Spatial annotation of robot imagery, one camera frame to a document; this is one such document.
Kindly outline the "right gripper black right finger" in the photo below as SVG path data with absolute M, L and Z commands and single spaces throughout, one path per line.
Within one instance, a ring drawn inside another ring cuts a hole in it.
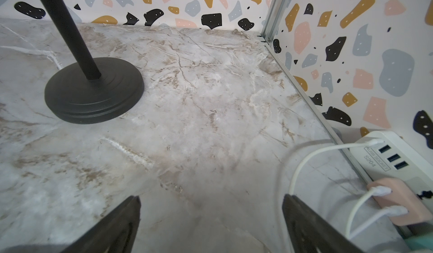
M 298 197 L 286 194 L 282 210 L 296 253 L 362 252 Z

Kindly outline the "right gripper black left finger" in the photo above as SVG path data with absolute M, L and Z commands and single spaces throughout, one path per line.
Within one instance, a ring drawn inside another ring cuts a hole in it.
M 129 196 L 64 253 L 130 253 L 140 223 L 141 201 Z

